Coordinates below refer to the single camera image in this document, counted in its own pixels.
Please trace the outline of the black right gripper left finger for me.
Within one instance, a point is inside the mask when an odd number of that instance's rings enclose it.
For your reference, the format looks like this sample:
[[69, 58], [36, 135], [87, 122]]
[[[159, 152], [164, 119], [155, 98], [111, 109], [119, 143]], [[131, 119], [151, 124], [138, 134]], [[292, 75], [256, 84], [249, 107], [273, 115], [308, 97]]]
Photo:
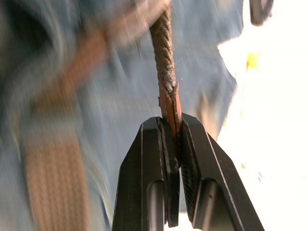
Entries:
[[167, 121], [144, 121], [119, 171], [114, 231], [162, 231], [179, 223], [180, 172]]

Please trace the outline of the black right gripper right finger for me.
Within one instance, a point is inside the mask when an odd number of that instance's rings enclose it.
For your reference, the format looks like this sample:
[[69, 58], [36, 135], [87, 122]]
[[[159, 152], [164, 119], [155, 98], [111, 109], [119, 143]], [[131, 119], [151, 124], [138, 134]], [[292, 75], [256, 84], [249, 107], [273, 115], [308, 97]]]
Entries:
[[183, 114], [181, 174], [189, 221], [202, 231], [262, 231], [233, 161], [195, 117]]

